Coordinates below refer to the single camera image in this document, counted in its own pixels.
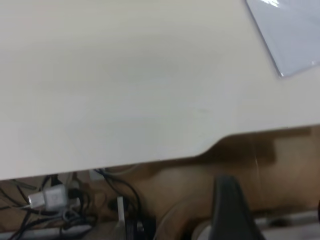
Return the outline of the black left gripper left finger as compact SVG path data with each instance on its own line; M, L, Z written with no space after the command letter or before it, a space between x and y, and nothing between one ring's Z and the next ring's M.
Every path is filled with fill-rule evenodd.
M242 188L234 176L214 180L210 240L263 240Z

